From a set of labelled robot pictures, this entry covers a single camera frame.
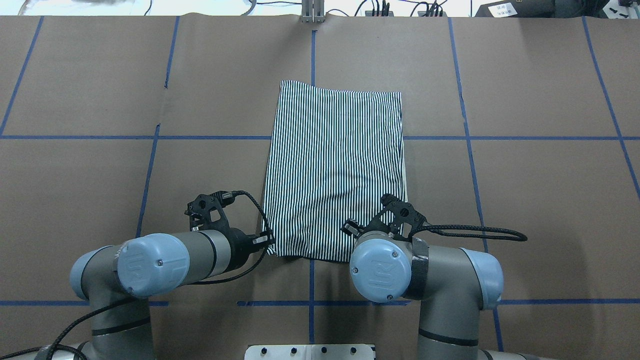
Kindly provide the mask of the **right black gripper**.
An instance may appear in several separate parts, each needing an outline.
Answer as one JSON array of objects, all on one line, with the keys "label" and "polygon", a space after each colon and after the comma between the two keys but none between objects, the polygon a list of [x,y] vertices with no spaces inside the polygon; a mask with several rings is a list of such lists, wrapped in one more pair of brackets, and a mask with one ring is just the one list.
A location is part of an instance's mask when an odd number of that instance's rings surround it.
[{"label": "right black gripper", "polygon": [[352,237],[354,240],[359,240],[370,231],[368,225],[359,224],[355,219],[347,219],[341,226],[341,231],[347,236]]}]

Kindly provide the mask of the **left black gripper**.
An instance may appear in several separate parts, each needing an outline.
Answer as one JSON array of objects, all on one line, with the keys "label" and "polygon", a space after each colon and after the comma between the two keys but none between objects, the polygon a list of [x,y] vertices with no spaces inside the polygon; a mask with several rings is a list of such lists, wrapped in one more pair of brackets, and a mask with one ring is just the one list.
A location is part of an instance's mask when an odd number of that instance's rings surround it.
[{"label": "left black gripper", "polygon": [[272,230],[264,230],[258,234],[245,234],[242,230],[231,230],[229,271],[244,266],[253,253],[267,248],[275,242]]}]

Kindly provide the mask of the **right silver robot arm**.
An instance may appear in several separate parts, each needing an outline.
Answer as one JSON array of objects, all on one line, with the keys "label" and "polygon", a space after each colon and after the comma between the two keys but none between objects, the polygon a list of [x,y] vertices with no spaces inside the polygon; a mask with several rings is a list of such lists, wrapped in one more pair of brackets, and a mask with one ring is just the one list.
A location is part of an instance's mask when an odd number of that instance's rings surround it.
[{"label": "right silver robot arm", "polygon": [[498,307],[505,289],[499,261],[484,251],[400,240],[382,225],[348,219],[342,231],[356,243],[350,278],[361,296],[384,304],[420,302],[419,360],[535,360],[536,355],[482,350],[480,314]]}]

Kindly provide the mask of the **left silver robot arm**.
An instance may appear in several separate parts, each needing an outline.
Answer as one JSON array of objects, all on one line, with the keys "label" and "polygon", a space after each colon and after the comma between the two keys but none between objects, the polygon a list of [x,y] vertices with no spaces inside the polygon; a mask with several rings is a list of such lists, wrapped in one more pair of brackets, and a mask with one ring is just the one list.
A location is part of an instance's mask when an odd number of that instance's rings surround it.
[{"label": "left silver robot arm", "polygon": [[250,235],[198,230],[149,234],[89,251],[74,262],[69,280],[76,296],[90,305],[91,312],[78,321],[91,322],[91,339],[66,349],[66,328],[34,359],[61,354],[69,360],[154,360],[149,299],[240,269],[273,241],[269,230]]}]

